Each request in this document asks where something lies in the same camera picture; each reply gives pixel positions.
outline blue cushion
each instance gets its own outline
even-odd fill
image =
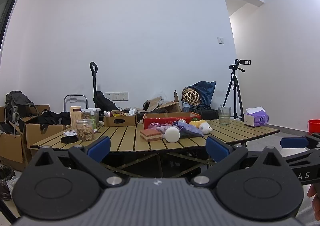
[[[212,137],[208,137],[205,142],[205,148],[209,156],[215,161],[220,162],[222,159],[230,155],[228,145],[220,143],[220,140],[215,140]]]
[[[284,149],[304,149],[309,145],[309,141],[305,137],[282,138],[280,145]]]
[[[103,137],[99,140],[98,143],[89,145],[87,155],[90,156],[93,160],[100,163],[110,152],[110,138]]]

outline finger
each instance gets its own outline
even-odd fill
[[[320,199],[319,199],[319,197],[318,197],[318,195],[316,195],[314,198],[313,198],[313,200],[312,200],[312,207],[313,207],[313,210],[315,211],[315,212],[320,212]]]
[[[320,221],[320,211],[315,212],[315,219]]]
[[[307,196],[310,198],[312,197],[313,195],[315,195],[317,192],[316,192],[316,189],[315,187],[313,186],[313,184],[311,184],[309,190],[308,190],[308,193],[307,193]]]

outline wooden slatted table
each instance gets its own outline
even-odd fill
[[[230,120],[228,126],[220,126],[219,120],[208,120],[209,125],[213,128],[210,135],[222,140],[223,142],[234,145],[266,137],[280,132],[280,130],[270,127],[252,128],[243,124],[241,121]],[[176,143],[168,143],[166,140],[146,142],[140,137],[140,130],[143,125],[130,127],[98,127],[98,131],[94,134],[94,140],[101,136],[108,136],[111,139],[111,152],[132,152],[132,151],[170,151],[172,149],[184,149],[205,146],[205,137],[189,137],[180,139]],[[39,149],[42,146],[51,146],[55,150],[69,149],[74,145],[87,146],[93,141],[82,142],[77,141],[72,144],[62,144],[61,137],[63,132],[71,131],[71,128],[59,132],[53,136],[43,139],[30,146],[31,149]]]
[[[268,135],[272,135],[280,132],[279,130],[270,128],[270,127],[258,127],[252,128],[245,126],[243,122],[230,120],[228,126],[220,126],[219,120],[208,120],[209,125],[212,127],[210,135],[215,136],[216,138],[222,140],[223,142],[234,145],[234,144],[246,144],[247,141],[255,140],[262,138]],[[88,146],[95,140],[99,139],[102,136],[108,136],[111,140],[110,152],[111,154],[121,154],[121,153],[141,153],[143,157],[140,157],[132,162],[123,164],[118,167],[112,167],[110,165],[102,164],[106,168],[126,174],[133,177],[142,177],[141,175],[130,173],[125,168],[147,160],[151,157],[156,156],[159,165],[160,177],[163,177],[163,171],[161,167],[160,154],[168,154],[171,156],[187,159],[190,161],[197,162],[197,165],[192,166],[191,168],[182,171],[181,173],[173,176],[180,177],[184,174],[200,167],[201,165],[214,165],[214,162],[211,158],[206,160],[190,157],[189,155],[183,155],[185,150],[198,149],[203,150],[205,146],[206,138],[210,135],[204,137],[189,137],[182,138],[176,143],[169,143],[166,140],[151,141],[146,142],[140,137],[140,130],[143,129],[143,124],[137,126],[129,127],[98,127],[98,131],[94,134],[93,141],[77,141],[72,144],[62,144],[60,142],[61,137],[64,136],[64,132],[71,131],[71,128],[66,129],[62,132],[59,132],[53,136],[50,136],[46,139],[43,139],[30,146],[31,149],[39,149],[42,146],[51,146],[54,150],[67,150],[74,145],[83,145]]]

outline paper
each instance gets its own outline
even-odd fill
[[[245,109],[245,110],[247,111],[248,114],[253,114],[253,113],[259,112],[259,111],[261,111],[261,110],[263,110],[264,112],[266,112],[263,107],[247,108],[247,109]]]
[[[72,131],[67,131],[67,132],[64,132],[64,134],[68,137],[71,137],[71,136],[77,136],[78,134],[77,133],[74,133]]]

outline rolling cart handle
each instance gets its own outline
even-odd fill
[[[97,96],[96,76],[98,72],[98,66],[94,62],[90,62],[90,69],[93,77],[93,97],[95,98]]]

